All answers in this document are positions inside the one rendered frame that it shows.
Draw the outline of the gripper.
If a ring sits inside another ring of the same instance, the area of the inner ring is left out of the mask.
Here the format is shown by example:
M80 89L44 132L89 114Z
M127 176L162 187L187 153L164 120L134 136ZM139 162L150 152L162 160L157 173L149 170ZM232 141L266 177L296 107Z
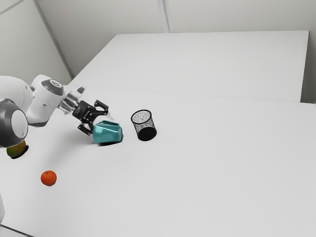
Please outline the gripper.
M83 100L80 101L78 106L72 112L72 116L81 121L78 129L86 135L93 134L93 122L96 117L106 116L109 119L114 120L109 112L109 107L99 100L95 101L94 107Z

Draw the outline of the teal faceted mug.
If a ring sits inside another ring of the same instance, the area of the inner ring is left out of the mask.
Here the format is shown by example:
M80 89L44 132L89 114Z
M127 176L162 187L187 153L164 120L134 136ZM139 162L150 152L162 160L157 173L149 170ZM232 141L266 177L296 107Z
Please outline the teal faceted mug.
M94 125L92 138L94 143L118 143L122 141L122 128L118 123L103 120Z

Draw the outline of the black mesh pen holder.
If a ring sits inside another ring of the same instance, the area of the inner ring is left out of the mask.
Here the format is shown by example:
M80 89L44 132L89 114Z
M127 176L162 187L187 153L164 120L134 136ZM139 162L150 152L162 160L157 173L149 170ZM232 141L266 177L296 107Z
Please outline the black mesh pen holder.
M134 112L131 122L140 141L150 141L157 135L151 111L143 109Z

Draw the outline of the orange fruit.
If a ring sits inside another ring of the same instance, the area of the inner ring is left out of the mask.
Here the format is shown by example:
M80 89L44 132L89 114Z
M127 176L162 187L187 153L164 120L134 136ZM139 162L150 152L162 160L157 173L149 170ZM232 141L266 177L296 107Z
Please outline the orange fruit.
M41 174L40 180L46 186L52 186L57 181L57 175L52 170L47 170Z

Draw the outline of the green yellow mango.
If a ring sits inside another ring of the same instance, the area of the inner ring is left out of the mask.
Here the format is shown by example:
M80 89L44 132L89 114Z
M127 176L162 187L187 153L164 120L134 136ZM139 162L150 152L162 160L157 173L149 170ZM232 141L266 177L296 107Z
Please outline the green yellow mango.
M16 158L24 153L26 149L26 142L23 140L18 145L15 145L13 147L9 147L6 149L6 153L11 158Z

